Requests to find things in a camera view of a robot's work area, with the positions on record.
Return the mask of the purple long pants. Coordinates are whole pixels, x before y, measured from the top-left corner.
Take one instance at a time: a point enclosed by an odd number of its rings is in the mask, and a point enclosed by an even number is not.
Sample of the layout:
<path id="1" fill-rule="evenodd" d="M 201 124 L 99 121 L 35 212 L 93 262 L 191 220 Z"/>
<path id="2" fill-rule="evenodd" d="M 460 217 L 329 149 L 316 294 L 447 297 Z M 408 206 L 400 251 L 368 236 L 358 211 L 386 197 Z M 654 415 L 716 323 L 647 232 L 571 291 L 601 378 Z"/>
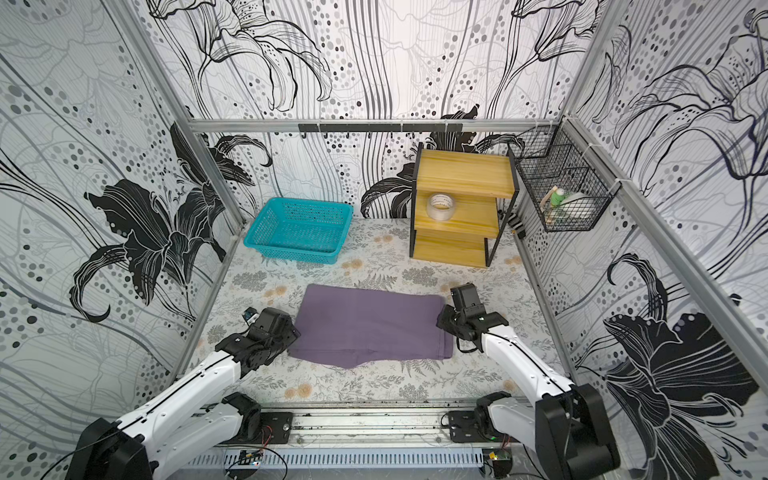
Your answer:
<path id="1" fill-rule="evenodd" d="M 437 327 L 444 306 L 437 295 L 312 284 L 295 319 L 300 337 L 288 354 L 344 369 L 373 361 L 447 360 L 453 338 Z"/>

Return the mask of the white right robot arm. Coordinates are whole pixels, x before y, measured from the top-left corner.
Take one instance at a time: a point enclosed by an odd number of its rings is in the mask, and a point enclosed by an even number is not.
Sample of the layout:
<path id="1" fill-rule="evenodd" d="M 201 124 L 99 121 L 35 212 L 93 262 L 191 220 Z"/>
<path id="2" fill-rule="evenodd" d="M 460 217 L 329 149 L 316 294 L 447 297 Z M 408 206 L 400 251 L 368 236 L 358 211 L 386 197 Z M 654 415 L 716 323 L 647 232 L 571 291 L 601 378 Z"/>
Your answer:
<path id="1" fill-rule="evenodd" d="M 621 465 L 601 395 L 577 385 L 539 358 L 497 312 L 481 303 L 474 284 L 451 291 L 438 328 L 495 361 L 524 395 L 495 392 L 473 410 L 450 411 L 441 424 L 457 444 L 511 439 L 533 451 L 547 479 L 594 479 Z"/>

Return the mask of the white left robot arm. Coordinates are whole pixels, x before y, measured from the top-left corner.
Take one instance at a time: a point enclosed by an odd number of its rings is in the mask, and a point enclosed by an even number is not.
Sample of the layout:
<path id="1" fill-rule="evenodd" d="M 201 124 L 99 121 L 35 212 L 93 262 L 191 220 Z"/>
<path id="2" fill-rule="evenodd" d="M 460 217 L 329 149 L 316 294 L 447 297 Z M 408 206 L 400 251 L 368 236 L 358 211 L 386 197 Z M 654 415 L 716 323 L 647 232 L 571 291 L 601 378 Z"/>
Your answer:
<path id="1" fill-rule="evenodd" d="M 225 337 L 155 398 L 114 421 L 91 423 L 69 457 L 66 478 L 166 479 L 219 444 L 286 444 L 292 414 L 266 413 L 232 388 L 271 365 L 300 333 L 276 308 L 249 308 L 243 317 L 245 331 Z"/>

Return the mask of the clear tape roll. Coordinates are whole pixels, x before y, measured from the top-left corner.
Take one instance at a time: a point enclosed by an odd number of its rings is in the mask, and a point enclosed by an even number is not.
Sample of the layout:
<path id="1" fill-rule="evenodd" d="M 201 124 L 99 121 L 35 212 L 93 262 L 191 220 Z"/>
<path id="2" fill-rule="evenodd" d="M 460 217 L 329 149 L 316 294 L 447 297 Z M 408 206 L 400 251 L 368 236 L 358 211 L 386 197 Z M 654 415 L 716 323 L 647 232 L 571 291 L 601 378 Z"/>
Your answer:
<path id="1" fill-rule="evenodd" d="M 447 222 L 452 219 L 455 211 L 455 200 L 449 194 L 434 193 L 427 199 L 426 213 L 434 221 Z"/>

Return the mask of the floral patterned tablecloth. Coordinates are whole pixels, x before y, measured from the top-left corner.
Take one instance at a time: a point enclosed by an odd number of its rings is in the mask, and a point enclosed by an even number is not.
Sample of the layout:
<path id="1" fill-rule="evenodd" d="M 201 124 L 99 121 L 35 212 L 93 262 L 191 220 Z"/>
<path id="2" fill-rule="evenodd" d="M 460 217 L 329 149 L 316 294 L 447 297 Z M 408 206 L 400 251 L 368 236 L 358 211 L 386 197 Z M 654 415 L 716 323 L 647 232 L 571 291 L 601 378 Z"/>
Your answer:
<path id="1" fill-rule="evenodd" d="M 215 303 L 188 361 L 197 365 L 216 343 L 245 327 L 248 307 L 273 306 L 296 315 L 306 287 L 323 284 L 450 296 L 451 288 L 474 283 L 487 310 L 503 315 L 525 344 L 558 373 L 565 370 L 529 280 L 517 237 L 506 232 L 486 269 L 414 260 L 408 255 L 405 220 L 353 220 L 333 265 L 263 258 L 238 246 Z M 353 369 L 278 357 L 237 385 L 262 404 L 329 404 L 474 400 L 519 389 L 493 360 L 470 350 L 449 360 L 377 361 Z"/>

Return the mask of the teal plastic basket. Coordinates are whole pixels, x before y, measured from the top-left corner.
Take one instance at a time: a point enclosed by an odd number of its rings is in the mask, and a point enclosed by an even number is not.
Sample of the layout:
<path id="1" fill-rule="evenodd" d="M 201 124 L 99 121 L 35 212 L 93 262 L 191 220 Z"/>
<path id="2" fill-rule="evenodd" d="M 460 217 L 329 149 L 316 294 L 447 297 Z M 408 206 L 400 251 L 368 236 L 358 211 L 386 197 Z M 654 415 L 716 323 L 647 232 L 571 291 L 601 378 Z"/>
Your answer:
<path id="1" fill-rule="evenodd" d="M 334 264 L 353 214 L 346 203 L 272 198 L 253 220 L 243 244 L 265 258 Z"/>

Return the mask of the wooden black-framed shelf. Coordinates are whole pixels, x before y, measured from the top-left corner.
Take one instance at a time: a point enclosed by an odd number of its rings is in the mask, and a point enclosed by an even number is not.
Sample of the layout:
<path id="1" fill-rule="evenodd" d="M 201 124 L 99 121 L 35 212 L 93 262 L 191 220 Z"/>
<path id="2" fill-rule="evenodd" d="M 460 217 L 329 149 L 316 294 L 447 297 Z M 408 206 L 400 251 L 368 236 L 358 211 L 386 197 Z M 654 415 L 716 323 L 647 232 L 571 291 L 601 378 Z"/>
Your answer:
<path id="1" fill-rule="evenodd" d="M 451 195 L 456 211 L 437 222 L 426 213 L 434 193 Z M 411 195 L 409 257 L 487 268 L 513 215 L 519 194 L 516 168 L 506 156 L 419 146 Z"/>

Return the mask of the small green circuit board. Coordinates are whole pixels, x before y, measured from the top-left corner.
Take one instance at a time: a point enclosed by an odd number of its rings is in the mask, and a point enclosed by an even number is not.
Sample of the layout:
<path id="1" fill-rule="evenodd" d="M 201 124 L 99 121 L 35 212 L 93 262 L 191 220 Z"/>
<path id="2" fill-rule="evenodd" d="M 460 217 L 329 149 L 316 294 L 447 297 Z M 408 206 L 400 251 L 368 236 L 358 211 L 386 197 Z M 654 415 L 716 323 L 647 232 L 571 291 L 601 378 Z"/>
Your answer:
<path id="1" fill-rule="evenodd" d="M 241 450 L 236 465 L 247 469 L 258 469 L 263 458 L 262 450 Z"/>

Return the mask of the small black power module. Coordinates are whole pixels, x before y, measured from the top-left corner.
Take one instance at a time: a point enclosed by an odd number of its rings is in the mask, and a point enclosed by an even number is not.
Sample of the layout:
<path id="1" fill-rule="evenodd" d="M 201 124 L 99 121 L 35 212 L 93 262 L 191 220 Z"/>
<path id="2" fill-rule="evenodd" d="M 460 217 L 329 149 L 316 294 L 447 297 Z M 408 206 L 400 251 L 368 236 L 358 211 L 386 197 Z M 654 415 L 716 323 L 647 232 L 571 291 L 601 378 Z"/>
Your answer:
<path id="1" fill-rule="evenodd" d="M 494 479 L 507 479 L 510 476 L 514 461 L 509 450 L 484 449 L 482 453 L 484 465 L 490 469 Z"/>

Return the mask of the green white bottle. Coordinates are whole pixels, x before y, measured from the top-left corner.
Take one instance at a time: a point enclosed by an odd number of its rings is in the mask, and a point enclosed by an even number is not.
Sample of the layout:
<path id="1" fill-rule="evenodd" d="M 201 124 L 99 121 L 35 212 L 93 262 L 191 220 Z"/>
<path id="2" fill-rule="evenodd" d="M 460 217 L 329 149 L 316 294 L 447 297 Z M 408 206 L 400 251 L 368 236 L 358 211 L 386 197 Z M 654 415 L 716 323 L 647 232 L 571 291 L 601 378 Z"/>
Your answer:
<path id="1" fill-rule="evenodd" d="M 547 219 L 552 222 L 553 218 L 557 215 L 556 210 L 559 208 L 561 203 L 565 200 L 566 192 L 559 187 L 553 187 L 549 192 L 549 197 L 545 202 L 545 205 L 548 207 L 547 213 Z"/>

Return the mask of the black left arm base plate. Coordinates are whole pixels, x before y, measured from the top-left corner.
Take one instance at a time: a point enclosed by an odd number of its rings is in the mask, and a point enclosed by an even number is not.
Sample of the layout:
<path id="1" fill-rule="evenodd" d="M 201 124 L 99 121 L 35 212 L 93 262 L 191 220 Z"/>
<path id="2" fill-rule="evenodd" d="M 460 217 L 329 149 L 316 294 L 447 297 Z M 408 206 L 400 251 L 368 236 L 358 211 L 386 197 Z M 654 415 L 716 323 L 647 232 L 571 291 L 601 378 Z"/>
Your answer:
<path id="1" fill-rule="evenodd" d="M 246 417 L 237 434 L 223 442 L 223 445 L 267 444 L 285 445 L 289 443 L 293 429 L 292 412 L 268 411 L 250 414 Z"/>

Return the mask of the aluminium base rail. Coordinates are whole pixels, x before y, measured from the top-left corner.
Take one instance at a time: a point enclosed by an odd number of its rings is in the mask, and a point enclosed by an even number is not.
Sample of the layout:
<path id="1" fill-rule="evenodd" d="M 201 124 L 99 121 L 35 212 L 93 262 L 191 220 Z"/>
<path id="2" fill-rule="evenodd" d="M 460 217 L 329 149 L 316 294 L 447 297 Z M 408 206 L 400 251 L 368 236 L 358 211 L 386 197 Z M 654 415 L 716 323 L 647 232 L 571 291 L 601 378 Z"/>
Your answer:
<path id="1" fill-rule="evenodd" d="M 474 400 L 285 404 L 265 406 L 262 416 L 293 415 L 285 444 L 290 448 L 440 448 L 455 445 L 448 413 L 475 406 Z"/>

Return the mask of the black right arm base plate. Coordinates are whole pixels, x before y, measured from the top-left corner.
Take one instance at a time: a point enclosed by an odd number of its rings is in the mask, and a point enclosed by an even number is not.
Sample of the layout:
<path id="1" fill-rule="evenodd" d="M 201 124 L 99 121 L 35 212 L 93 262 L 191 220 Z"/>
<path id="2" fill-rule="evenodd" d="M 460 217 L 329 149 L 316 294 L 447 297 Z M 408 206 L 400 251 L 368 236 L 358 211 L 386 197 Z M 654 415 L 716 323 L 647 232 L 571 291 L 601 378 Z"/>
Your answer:
<path id="1" fill-rule="evenodd" d="M 498 431 L 485 413 L 470 410 L 448 411 L 440 420 L 442 428 L 448 430 L 453 443 L 505 443 L 511 439 Z"/>

